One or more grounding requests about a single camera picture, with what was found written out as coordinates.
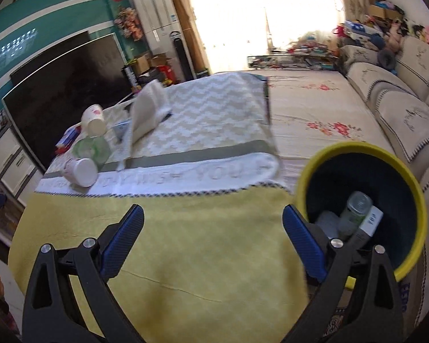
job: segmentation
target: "floor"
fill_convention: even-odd
[[[0,278],[5,286],[5,300],[13,315],[19,331],[22,333],[22,311],[24,309],[24,295],[19,290],[16,281],[8,266],[0,260]]]

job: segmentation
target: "white mug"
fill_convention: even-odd
[[[68,159],[63,166],[62,175],[70,183],[90,187],[97,180],[97,165],[91,159]]]
[[[90,137],[99,137],[106,133],[103,109],[98,104],[91,105],[83,112],[81,127]]]

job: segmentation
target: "metal screw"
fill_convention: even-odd
[[[49,252],[50,250],[51,250],[51,245],[49,245],[49,244],[44,244],[42,247],[41,247],[41,252],[42,253],[44,253],[44,254],[46,254],[47,252]]]
[[[386,249],[381,245],[375,245],[374,249],[378,254],[384,254],[386,252]]]
[[[95,244],[96,240],[91,237],[83,241],[83,246],[87,248],[93,247]]]
[[[340,249],[343,246],[343,241],[341,239],[332,239],[330,243],[333,247]]]

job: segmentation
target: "pink flower pattern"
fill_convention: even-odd
[[[338,133],[345,138],[349,138],[351,140],[360,140],[362,142],[365,142],[365,140],[362,140],[362,129],[360,127],[355,127],[352,125],[345,125],[341,122],[335,122],[334,124],[330,123],[322,123],[319,121],[316,122],[308,122],[307,123],[307,129],[316,129],[319,130],[321,133],[327,136],[331,136],[334,133]]]
[[[315,83],[310,83],[308,85],[302,85],[300,87],[303,89],[309,89],[309,90],[323,90],[323,91],[339,90],[339,88],[335,87],[335,84],[332,81],[327,81],[327,83],[322,83],[319,85]]]

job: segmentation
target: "trash bin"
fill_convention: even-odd
[[[417,180],[396,156],[379,147],[337,143],[310,159],[297,185],[295,205],[314,223],[324,210],[340,215],[354,191],[368,195],[383,212],[364,248],[383,245],[400,281],[418,261],[426,239],[426,202]],[[349,277],[346,287],[352,289],[354,284]]]

